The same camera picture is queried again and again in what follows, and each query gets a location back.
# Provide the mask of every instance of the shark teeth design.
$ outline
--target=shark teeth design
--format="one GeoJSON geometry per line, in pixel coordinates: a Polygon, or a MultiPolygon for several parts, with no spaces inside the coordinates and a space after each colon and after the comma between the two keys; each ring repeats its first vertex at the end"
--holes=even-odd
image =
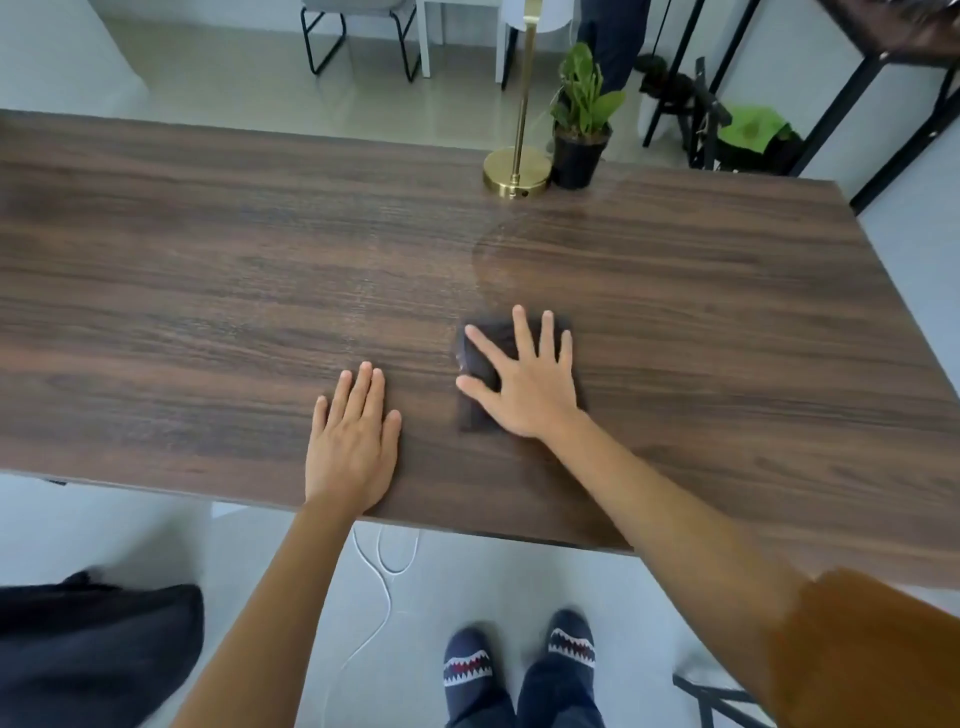
{"type": "Polygon", "coordinates": [[[547,652],[556,652],[587,667],[594,667],[595,665],[596,652],[590,640],[570,637],[560,627],[550,633],[550,640],[547,642],[546,649],[547,652]]]}
{"type": "Polygon", "coordinates": [[[478,649],[468,657],[451,657],[444,665],[444,687],[452,688],[481,677],[493,677],[493,665],[487,650],[478,649]]]}

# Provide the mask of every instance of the person's left hand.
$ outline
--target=person's left hand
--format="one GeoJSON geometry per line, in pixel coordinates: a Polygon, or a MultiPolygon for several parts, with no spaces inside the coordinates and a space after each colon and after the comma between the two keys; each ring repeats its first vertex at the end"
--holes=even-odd
{"type": "Polygon", "coordinates": [[[330,496],[355,518],[373,508],[387,493],[396,466],[400,413],[383,419],[383,372],[369,361],[360,365],[352,390],[352,374],[343,371],[333,403],[317,399],[313,431],[306,451],[306,500],[330,496]]]}

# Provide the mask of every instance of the pants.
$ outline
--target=pants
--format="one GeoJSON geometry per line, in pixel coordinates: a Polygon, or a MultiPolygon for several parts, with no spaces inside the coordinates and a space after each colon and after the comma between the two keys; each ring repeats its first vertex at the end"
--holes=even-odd
{"type": "Polygon", "coordinates": [[[569,658],[551,653],[527,670],[516,702],[516,714],[508,693],[497,688],[447,728],[604,728],[604,725],[569,658]]]}
{"type": "Polygon", "coordinates": [[[647,34],[650,0],[581,0],[577,40],[593,50],[603,73],[601,93],[627,84],[647,34]]]}

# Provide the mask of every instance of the foot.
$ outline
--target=foot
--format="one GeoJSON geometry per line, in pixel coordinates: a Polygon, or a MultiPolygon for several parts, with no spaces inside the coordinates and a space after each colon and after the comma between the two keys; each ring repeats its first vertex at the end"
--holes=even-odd
{"type": "Polygon", "coordinates": [[[593,648],[593,633],[583,617],[569,609],[557,612],[547,629],[546,651],[568,660],[570,668],[593,695],[596,651],[593,648]]]}
{"type": "Polygon", "coordinates": [[[486,636],[476,627],[457,632],[450,638],[444,655],[444,692],[450,722],[459,720],[496,687],[486,636]]]}

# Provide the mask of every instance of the white floor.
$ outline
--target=white floor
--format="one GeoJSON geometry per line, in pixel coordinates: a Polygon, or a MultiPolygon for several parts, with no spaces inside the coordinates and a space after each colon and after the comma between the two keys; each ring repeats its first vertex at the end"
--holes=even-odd
{"type": "MultiPolygon", "coordinates": [[[[492,49],[437,49],[434,78],[408,85],[395,44],[351,41],[316,80],[297,35],[109,27],[150,90],[129,111],[136,118],[479,149],[512,142],[518,72],[501,95],[492,82],[492,49]]],[[[556,62],[538,59],[531,143],[549,135],[549,117],[540,115],[554,91],[556,62]]],[[[613,120],[617,133],[606,158],[681,163],[669,139],[652,152],[641,149],[636,97],[631,93],[613,120]]],[[[55,582],[91,565],[106,567],[108,576],[129,586],[196,581],[206,602],[201,664],[243,607],[292,518],[254,508],[215,517],[220,508],[191,498],[4,475],[0,502],[0,584],[55,582]]],[[[357,528],[372,554],[377,528],[357,528]]],[[[409,561],[414,538],[410,529],[386,529],[384,556],[391,568],[409,561]]],[[[636,558],[424,532],[412,567],[393,582],[392,592],[387,626],[334,680],[386,614],[379,581],[348,542],[320,622],[298,725],[322,724],[328,690],[329,725],[441,725],[444,644],[455,629],[476,621],[495,629],[516,697],[547,619],[565,605],[583,609],[593,627],[597,703],[608,725],[699,724],[693,700],[673,688],[670,677],[686,661],[702,660],[704,649],[636,558]],[[374,685],[381,694],[372,699],[374,685]]],[[[924,596],[960,613],[956,595],[924,596]]],[[[169,724],[189,685],[149,721],[152,727],[169,724]]]]}

